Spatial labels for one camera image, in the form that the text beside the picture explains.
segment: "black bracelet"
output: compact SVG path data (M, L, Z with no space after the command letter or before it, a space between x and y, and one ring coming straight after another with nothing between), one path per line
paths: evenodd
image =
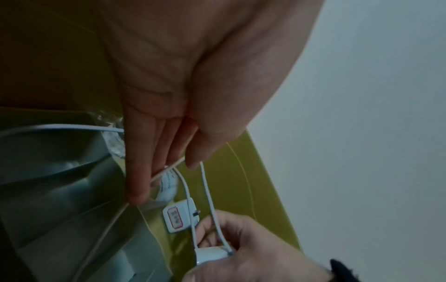
M340 261L331 259L331 272L334 274L334 278L330 282L360 282L358 277L355 277L352 270L348 269Z

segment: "olive green surface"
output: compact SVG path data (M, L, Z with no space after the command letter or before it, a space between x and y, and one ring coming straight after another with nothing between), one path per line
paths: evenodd
M121 115L112 73L94 32L93 3L93 0L1 1L0 106ZM32 123L33 111L10 111L10 114L22 115L23 124ZM248 133L224 146L204 165L216 208L249 215L299 247ZM197 206L203 210L203 217L209 208L199 171L189 171L184 165L180 170ZM184 193L180 189L177 199L182 198ZM179 278L191 267L186 262L192 260L185 260L193 257L190 234L168 235L160 210L144 216Z

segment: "white plug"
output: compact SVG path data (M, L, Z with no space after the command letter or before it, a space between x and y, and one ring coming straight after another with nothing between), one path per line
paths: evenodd
M193 224L196 226L200 221L197 208L194 200L190 198L190 209L193 213ZM187 200L183 200L173 205L167 206L163 209L164 221L166 222L167 230L170 233L180 232L190 227L189 210Z
M197 260L197 265L204 262L216 261L229 256L230 253L228 253L228 250L224 246L195 249L195 259Z

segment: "red-bordered sticker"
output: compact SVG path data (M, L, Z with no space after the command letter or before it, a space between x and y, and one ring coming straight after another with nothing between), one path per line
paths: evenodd
M178 212L177 207L168 209L167 215L169 216L173 229L179 229L183 227L183 221L181 220L181 216Z

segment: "gray wall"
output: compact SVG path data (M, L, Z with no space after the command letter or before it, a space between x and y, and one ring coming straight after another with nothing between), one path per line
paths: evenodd
M307 255L446 281L445 0L327 0L249 131Z

